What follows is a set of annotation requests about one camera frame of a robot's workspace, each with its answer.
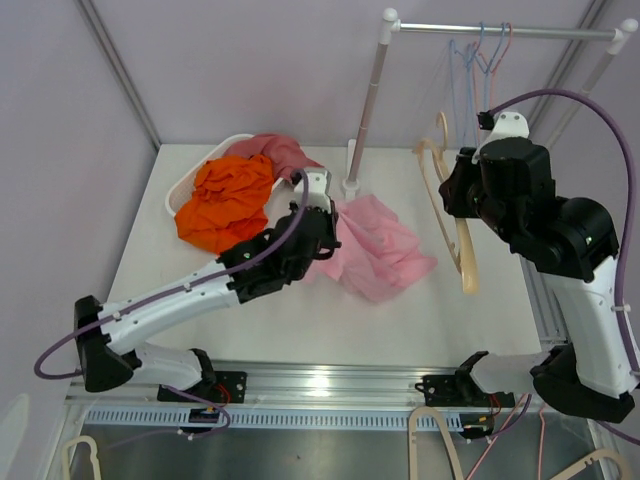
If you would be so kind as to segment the light pink t shirt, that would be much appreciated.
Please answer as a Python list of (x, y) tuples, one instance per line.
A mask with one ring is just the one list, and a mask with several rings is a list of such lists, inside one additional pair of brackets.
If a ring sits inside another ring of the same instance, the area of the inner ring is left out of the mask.
[(341, 247), (312, 263), (303, 281), (324, 275), (346, 291), (381, 303), (431, 273), (438, 261), (420, 251), (420, 239), (374, 195), (336, 205)]

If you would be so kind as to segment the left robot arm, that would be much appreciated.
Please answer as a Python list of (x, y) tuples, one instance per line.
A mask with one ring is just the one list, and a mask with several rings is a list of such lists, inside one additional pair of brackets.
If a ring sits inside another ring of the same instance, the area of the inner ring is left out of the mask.
[(216, 373), (205, 351), (159, 347), (148, 340), (207, 312), (278, 292), (302, 280), (314, 261), (331, 258), (341, 246), (335, 205), (292, 203), (290, 210), (275, 227), (163, 289), (120, 303), (102, 304), (93, 296), (78, 300), (76, 326), (88, 329), (76, 340), (86, 391), (156, 384), (160, 398), (176, 390), (194, 401), (209, 398)]

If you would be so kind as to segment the dusty rose t shirt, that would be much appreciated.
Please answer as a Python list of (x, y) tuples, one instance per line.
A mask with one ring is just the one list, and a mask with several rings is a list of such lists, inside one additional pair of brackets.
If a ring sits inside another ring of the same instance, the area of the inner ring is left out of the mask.
[(236, 155), (251, 159), (255, 155), (263, 155), (271, 160), (274, 177), (291, 180), (295, 170), (305, 168), (322, 168), (320, 163), (310, 159), (299, 143), (292, 137), (266, 133), (233, 143), (224, 155)]

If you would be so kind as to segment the orange t shirt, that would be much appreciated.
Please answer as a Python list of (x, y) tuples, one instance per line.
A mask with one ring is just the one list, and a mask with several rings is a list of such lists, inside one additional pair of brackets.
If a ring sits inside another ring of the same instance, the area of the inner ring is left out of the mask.
[(188, 201), (174, 217), (178, 237), (220, 254), (253, 238), (267, 225), (263, 204), (238, 201)]
[(193, 182), (190, 223), (202, 231), (234, 229), (254, 235), (267, 224), (264, 207), (273, 184), (272, 163), (264, 155), (207, 161)]

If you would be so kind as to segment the blue wire hanger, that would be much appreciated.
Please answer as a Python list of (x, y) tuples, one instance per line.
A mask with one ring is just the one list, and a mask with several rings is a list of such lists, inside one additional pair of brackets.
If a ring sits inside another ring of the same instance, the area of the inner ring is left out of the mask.
[(490, 55), (482, 50), (485, 38), (485, 26), (480, 24), (480, 35), (466, 46), (464, 56), (466, 80), (466, 118), (465, 127), (471, 131), (473, 142), (478, 145), (480, 128), (475, 124), (475, 114), (489, 109), (494, 103), (494, 89), (498, 70), (504, 55), (511, 44), (511, 26), (502, 23), (499, 28), (499, 39)]
[(476, 86), (473, 69), (484, 40), (484, 24), (475, 42), (459, 47), (454, 39), (448, 42), (448, 69), (451, 88), (451, 113), (453, 114), (455, 139), (459, 146), (477, 146), (478, 127), (475, 123)]

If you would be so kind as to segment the beige wooden hanger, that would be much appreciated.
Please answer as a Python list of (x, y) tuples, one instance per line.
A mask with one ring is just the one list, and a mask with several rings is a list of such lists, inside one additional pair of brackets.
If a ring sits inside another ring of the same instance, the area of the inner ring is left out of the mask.
[(428, 198), (444, 240), (447, 252), (461, 280), (461, 289), (467, 295), (479, 291), (479, 272), (471, 232), (466, 219), (447, 220), (438, 187), (450, 176), (445, 161), (449, 145), (448, 121), (443, 111), (436, 115), (436, 127), (441, 139), (423, 137), (413, 149)]

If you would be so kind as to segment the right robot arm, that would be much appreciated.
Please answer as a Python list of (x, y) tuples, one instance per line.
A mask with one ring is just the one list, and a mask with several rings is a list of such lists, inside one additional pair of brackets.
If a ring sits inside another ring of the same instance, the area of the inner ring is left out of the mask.
[(548, 150), (523, 137), (461, 148), (439, 194), (447, 214), (482, 220), (535, 266), (569, 334), (566, 344), (540, 354), (474, 354), (459, 369), (458, 398), (474, 405), (494, 391), (531, 390), (563, 414), (621, 423), (635, 407), (639, 381), (627, 354), (629, 326), (617, 318), (621, 252), (606, 208), (557, 195)]

